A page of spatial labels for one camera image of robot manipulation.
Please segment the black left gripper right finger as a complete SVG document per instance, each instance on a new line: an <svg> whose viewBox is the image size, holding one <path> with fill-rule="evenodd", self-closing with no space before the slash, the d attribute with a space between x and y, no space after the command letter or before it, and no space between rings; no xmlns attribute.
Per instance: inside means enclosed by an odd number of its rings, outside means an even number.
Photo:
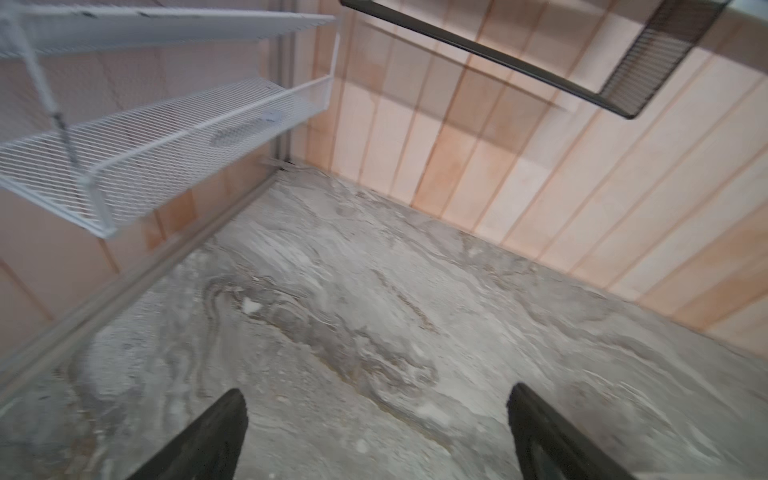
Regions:
<svg viewBox="0 0 768 480"><path fill-rule="evenodd" d="M525 479L633 478L523 382L512 387L507 416Z"/></svg>

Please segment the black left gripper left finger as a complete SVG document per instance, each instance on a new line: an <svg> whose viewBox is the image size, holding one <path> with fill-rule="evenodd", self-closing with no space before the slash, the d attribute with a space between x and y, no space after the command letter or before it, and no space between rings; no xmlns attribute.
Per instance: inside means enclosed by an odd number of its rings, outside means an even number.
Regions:
<svg viewBox="0 0 768 480"><path fill-rule="evenodd" d="M232 388L130 477L232 479L247 428L246 400Z"/></svg>

